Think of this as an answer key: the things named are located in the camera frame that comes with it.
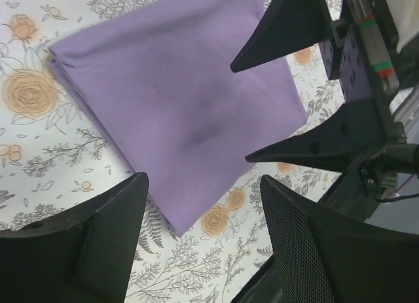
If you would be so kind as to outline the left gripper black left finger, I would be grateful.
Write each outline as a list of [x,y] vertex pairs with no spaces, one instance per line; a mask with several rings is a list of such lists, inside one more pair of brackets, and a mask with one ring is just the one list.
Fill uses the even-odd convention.
[[108,191],[19,230],[1,231],[2,302],[123,302],[149,178]]

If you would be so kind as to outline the purple t shirt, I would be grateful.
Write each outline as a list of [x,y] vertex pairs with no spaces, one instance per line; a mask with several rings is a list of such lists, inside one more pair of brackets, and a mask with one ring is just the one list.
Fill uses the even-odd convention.
[[50,68],[183,235],[244,174],[245,157],[304,126],[287,60],[230,63],[264,0],[158,0],[49,44]]

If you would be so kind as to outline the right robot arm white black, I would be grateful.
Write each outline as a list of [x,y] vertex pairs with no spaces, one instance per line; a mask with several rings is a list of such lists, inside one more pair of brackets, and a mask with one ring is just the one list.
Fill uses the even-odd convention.
[[339,173],[320,203],[359,219],[407,199],[397,177],[418,175],[418,0],[272,0],[231,63],[240,72],[318,45],[344,103],[312,130],[247,155]]

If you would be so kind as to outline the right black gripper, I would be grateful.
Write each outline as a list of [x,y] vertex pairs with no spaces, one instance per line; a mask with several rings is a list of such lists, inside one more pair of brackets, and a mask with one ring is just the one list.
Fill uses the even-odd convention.
[[[353,219],[368,219],[397,200],[397,175],[418,174],[418,145],[407,141],[413,92],[391,113],[401,89],[418,84],[418,61],[404,59],[386,0],[343,0],[343,44],[336,50],[345,102],[325,122],[246,156],[251,163],[285,162],[339,172],[322,202]],[[232,61],[237,73],[308,48],[331,36],[325,0],[271,0]]]

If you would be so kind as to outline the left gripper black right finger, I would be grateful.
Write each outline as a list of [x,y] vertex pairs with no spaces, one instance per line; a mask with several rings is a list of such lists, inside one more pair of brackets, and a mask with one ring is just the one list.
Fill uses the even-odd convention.
[[417,302],[418,236],[353,220],[269,175],[264,215],[286,302]]

